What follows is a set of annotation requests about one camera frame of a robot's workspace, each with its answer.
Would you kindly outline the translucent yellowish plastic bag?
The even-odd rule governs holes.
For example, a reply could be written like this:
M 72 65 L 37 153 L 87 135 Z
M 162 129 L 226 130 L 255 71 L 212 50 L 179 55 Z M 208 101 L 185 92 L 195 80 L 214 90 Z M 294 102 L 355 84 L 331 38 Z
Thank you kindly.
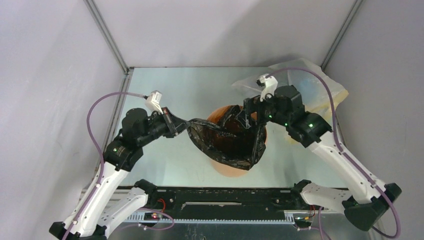
M 340 83 L 327 76 L 319 65 L 305 58 L 289 60 L 262 68 L 261 71 L 253 73 L 249 77 L 235 81 L 231 87 L 245 98 L 255 97 L 260 95 L 263 90 L 256 83 L 260 76 L 287 67 L 305 68 L 319 75 L 330 90 L 335 108 L 349 95 L 348 91 Z M 302 70 L 282 71 L 275 74 L 274 77 L 278 81 L 278 87 L 293 85 L 300 92 L 306 111 L 321 115 L 330 126 L 333 125 L 330 99 L 324 85 L 317 77 Z

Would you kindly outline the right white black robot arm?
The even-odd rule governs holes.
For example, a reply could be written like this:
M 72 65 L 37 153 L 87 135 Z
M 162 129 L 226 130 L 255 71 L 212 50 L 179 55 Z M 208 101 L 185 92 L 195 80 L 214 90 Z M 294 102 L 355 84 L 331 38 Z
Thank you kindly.
M 244 99 L 236 119 L 247 129 L 268 122 L 284 127 L 293 140 L 329 165 L 347 187 L 339 190 L 302 180 L 291 189 L 290 201 L 297 209 L 324 207 L 343 214 L 357 229 L 369 231 L 402 193 L 396 183 L 385 183 L 366 169 L 321 115 L 306 111 L 301 94 L 292 85 Z

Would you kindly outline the black trash bag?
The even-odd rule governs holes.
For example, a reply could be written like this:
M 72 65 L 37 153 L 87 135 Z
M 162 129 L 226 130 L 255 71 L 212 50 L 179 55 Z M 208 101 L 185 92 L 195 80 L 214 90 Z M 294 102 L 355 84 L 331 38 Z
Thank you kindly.
M 236 115 L 240 105 L 229 105 L 214 119 L 191 119 L 187 133 L 193 144 L 213 161 L 226 166 L 250 170 L 266 150 L 265 126 L 244 128 Z

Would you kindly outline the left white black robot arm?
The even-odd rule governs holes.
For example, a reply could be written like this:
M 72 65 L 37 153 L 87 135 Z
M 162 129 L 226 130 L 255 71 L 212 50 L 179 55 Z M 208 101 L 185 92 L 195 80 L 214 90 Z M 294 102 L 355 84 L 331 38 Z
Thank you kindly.
M 174 138 L 189 126 L 189 121 L 167 107 L 151 115 L 143 108 L 130 109 L 118 135 L 102 154 L 103 161 L 87 192 L 66 220 L 52 223 L 49 233 L 58 240 L 106 240 L 134 211 L 156 206 L 156 186 L 140 180 L 123 200 L 106 209 L 117 187 L 143 156 L 143 147 L 160 137 Z

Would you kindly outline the orange plastic trash bin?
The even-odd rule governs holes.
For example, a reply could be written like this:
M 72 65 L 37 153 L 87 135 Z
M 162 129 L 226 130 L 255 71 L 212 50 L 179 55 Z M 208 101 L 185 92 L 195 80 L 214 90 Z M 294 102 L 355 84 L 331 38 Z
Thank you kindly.
M 216 124 L 230 107 L 231 107 L 230 105 L 226 105 L 226 106 L 222 106 L 220 108 L 215 109 L 208 116 L 207 120 Z M 238 168 L 234 168 L 234 167 L 219 163 L 211 158 L 209 158 L 209 162 L 216 172 L 218 172 L 220 175 L 225 177 L 239 178 L 241 176 L 246 175 L 249 172 L 248 170 L 238 169 Z

